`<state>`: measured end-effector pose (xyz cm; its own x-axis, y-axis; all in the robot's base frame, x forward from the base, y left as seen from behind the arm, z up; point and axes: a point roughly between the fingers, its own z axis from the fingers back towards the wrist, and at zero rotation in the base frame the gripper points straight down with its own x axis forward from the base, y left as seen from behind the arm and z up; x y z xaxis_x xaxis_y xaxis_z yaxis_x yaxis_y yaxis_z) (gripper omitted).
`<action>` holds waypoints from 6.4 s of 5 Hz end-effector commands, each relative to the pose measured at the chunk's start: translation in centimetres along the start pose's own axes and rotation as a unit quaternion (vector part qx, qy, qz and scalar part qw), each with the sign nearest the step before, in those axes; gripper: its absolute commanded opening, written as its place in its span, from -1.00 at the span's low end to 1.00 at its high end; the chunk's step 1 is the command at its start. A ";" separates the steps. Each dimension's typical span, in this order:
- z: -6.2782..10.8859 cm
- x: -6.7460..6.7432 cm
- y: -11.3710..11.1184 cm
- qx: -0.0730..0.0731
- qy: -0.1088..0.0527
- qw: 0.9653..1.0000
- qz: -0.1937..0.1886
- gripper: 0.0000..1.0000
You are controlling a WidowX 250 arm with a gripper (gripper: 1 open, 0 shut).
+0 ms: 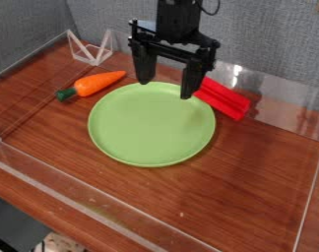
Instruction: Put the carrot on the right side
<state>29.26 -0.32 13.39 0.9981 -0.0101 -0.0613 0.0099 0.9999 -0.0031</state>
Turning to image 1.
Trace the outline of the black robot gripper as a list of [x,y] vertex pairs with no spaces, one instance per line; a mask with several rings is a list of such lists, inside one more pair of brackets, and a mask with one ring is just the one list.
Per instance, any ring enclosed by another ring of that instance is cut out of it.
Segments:
[[146,85],[156,75],[157,57],[185,63],[181,99],[189,99],[200,89],[205,73],[215,68],[215,53],[220,42],[200,31],[201,14],[215,16],[203,0],[158,0],[154,21],[132,19],[129,46],[136,77]]

